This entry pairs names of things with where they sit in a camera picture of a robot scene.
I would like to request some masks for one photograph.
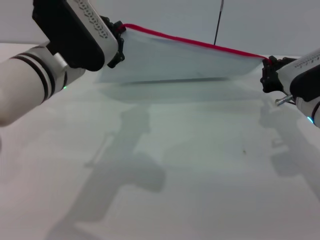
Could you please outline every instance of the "led light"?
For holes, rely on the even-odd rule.
[[[311,117],[308,116],[307,118],[309,119],[310,122],[314,123]]]

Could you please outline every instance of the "metal pin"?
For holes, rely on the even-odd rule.
[[[292,95],[288,95],[288,96],[285,96],[284,98],[281,98],[281,99],[277,99],[274,101],[274,104],[279,107],[281,106],[282,104],[285,104],[285,103],[288,103],[290,102],[291,100],[294,99],[294,96]]]

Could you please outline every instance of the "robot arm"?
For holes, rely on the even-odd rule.
[[[286,96],[275,104],[293,103],[317,127],[320,128],[320,49],[299,59],[263,61],[261,83],[263,91],[283,92]]]
[[[100,17],[89,0],[34,0],[32,18],[49,42],[0,64],[0,126],[41,105],[86,70],[125,59],[126,30]]]

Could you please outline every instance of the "tabletop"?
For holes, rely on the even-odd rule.
[[[27,49],[1,46],[2,61]],[[261,66],[107,77],[87,72],[0,130],[1,239],[319,239],[320,130],[274,106]]]

